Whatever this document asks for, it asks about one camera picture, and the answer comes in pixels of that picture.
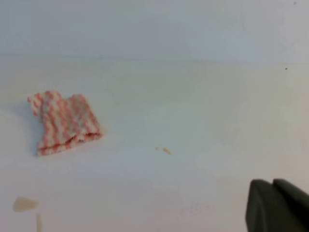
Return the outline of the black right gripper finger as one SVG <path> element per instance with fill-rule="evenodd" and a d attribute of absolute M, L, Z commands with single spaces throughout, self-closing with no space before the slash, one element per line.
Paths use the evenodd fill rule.
<path fill-rule="evenodd" d="M 309 195 L 284 179 L 254 179 L 245 220 L 249 232 L 309 232 Z"/>

